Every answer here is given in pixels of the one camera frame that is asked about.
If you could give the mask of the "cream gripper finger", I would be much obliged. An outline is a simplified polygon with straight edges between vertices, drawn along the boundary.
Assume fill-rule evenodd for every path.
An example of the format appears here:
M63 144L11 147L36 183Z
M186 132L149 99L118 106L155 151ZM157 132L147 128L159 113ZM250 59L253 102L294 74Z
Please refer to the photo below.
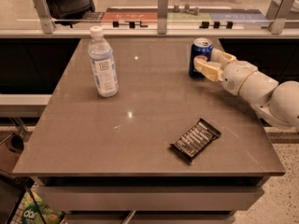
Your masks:
M202 73L210 81L223 81L221 63L208 62L206 59L197 56L193 59L193 65L198 72Z
M228 63L234 62L236 57L230 53L226 53L219 49L213 49L211 52L210 61L219 63L221 69L224 69Z

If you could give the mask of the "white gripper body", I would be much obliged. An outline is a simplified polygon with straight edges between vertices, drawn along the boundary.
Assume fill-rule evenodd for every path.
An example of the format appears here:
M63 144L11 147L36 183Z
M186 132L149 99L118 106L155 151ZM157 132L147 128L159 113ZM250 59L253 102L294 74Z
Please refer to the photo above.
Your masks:
M226 91L237 96L246 78L257 71L258 68L255 65L246 61L228 63L223 70L222 86Z

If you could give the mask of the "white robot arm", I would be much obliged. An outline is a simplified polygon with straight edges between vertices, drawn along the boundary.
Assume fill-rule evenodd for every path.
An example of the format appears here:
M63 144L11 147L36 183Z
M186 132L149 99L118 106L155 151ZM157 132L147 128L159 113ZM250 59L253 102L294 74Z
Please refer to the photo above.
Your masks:
M196 56L193 65L207 79L220 82L226 91L248 102L271 126L299 131L298 81L279 83L257 66L218 49L211 51L210 60Z

